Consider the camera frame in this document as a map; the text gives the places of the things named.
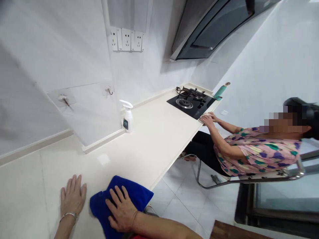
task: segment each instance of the spray nozzle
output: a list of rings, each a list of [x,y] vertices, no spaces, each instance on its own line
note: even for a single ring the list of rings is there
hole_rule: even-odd
[[[130,102],[124,101],[124,100],[120,100],[123,103],[123,106],[128,110],[133,108],[133,105]]]

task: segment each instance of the pink floral blouse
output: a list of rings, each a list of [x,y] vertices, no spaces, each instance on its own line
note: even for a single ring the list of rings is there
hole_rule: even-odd
[[[286,168],[297,161],[301,140],[264,139],[261,134],[258,127],[242,128],[240,132],[225,138],[230,145],[238,146],[247,160],[223,156],[214,146],[225,173],[232,177],[254,175]]]

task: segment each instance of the black glass cooktop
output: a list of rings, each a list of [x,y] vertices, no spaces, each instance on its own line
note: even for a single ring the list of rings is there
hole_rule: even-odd
[[[182,93],[167,102],[197,120],[216,100],[194,89],[188,89],[187,92],[179,90],[179,92]]]

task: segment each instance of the forearm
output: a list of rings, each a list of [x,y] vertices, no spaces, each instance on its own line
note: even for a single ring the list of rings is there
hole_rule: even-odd
[[[240,127],[237,127],[237,126],[235,126],[235,125],[232,125],[232,124],[227,123],[227,122],[225,122],[225,121],[222,121],[222,120],[220,120],[220,119],[219,119],[219,121],[218,121],[218,124],[219,124],[220,126],[222,126],[222,128],[223,128],[224,130],[227,130],[227,131],[230,132],[231,134],[238,133],[238,132],[241,130]]]
[[[226,156],[227,152],[230,151],[231,146],[222,138],[216,127],[209,127],[208,129],[214,145],[219,149],[221,154]]]
[[[236,158],[236,159],[246,159],[245,155],[238,146],[230,146],[219,134],[216,127],[208,127],[210,136],[214,142],[214,145],[218,148],[219,152],[226,157]]]
[[[202,239],[181,223],[141,212],[135,217],[133,232],[152,239]]]
[[[65,216],[59,224],[54,239],[69,239],[74,223],[75,218],[72,215]]]

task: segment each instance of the silver bracelet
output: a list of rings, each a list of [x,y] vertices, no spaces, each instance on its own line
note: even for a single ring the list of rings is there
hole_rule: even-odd
[[[76,219],[77,219],[76,213],[67,212],[67,213],[65,213],[65,214],[61,217],[60,222],[62,221],[62,219],[63,219],[66,215],[72,215],[72,216],[74,216],[75,221],[76,221]]]

